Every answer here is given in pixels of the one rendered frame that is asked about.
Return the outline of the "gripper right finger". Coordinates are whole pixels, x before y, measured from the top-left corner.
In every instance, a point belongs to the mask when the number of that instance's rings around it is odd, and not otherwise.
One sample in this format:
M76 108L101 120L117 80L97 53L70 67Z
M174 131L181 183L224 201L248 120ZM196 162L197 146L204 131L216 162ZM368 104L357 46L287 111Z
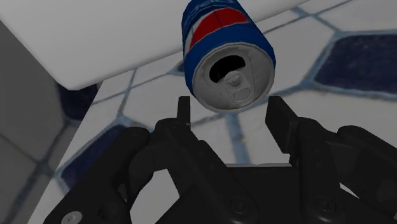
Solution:
M397 224L396 147L354 125L331 132L279 96L265 123L298 169L305 224Z

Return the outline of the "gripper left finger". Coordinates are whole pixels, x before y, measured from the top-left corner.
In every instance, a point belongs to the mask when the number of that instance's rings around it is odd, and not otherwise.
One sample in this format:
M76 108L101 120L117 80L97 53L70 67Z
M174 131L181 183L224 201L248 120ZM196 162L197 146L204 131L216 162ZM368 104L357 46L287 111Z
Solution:
M178 99L177 115L153 132L128 127L103 151L45 218L43 224L132 224L130 210L157 171L169 171L180 197L200 192L174 224L257 224L256 202L228 167L190 127L190 98Z

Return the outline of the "blue and red soda can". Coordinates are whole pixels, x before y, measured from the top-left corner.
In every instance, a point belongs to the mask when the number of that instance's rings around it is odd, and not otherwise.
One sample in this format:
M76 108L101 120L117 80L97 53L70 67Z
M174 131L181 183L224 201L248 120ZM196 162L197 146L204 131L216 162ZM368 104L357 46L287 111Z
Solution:
M186 86L203 107L240 111L267 96L274 50L237 0L190 0L181 28Z

